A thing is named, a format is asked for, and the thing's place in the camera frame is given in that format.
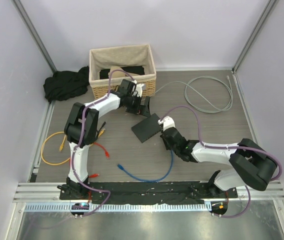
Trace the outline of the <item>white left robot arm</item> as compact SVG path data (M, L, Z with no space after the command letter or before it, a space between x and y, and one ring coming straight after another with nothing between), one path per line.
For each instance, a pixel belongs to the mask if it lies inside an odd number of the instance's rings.
M103 97L72 106L64 127L70 147L70 170L65 187L75 198L82 200L89 192L88 153L90 145L98 139L99 118L121 107L125 107L128 113L149 117L150 98L141 104L145 90L144 83L123 79L116 90L110 89Z

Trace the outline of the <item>black network switch box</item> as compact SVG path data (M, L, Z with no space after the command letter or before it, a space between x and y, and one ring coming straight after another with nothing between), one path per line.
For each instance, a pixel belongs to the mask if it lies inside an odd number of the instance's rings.
M151 116L132 126L131 130L138 140L144 143L161 131L161 126L158 124L159 120L159 116L153 113Z

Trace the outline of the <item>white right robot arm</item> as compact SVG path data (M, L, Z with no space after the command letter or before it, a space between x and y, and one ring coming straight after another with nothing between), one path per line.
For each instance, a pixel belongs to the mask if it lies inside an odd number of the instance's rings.
M187 140L175 127L162 131L160 137L166 149L185 162L210 162L231 167L217 170L209 179L207 190L215 198L231 188L241 186L265 191L275 171L280 168L273 157L248 138L239 143L211 144Z

